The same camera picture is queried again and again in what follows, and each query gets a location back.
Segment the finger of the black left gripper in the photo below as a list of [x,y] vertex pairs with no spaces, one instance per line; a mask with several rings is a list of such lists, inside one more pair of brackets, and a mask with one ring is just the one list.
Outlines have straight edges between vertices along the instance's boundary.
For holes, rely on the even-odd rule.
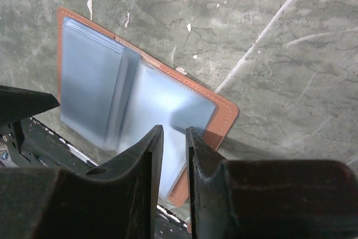
[[58,100],[50,93],[1,85],[1,126],[58,106]]

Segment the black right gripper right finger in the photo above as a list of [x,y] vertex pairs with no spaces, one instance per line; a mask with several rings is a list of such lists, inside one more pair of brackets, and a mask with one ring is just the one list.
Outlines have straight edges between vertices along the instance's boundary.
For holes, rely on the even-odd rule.
[[333,160],[228,160],[186,129],[193,238],[356,238],[357,177]]

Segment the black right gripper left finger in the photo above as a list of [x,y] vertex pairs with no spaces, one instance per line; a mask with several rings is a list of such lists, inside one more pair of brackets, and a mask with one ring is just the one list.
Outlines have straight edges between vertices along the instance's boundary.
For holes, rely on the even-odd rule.
[[84,175],[1,169],[2,238],[153,238],[163,127]]

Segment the tan leather card holder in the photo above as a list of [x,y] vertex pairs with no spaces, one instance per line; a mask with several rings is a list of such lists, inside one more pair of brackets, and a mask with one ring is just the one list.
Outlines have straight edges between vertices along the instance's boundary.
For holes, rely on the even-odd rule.
[[237,105],[92,20],[59,7],[58,97],[63,123],[104,151],[121,153],[154,125],[164,129],[159,196],[187,200],[185,130],[218,149]]

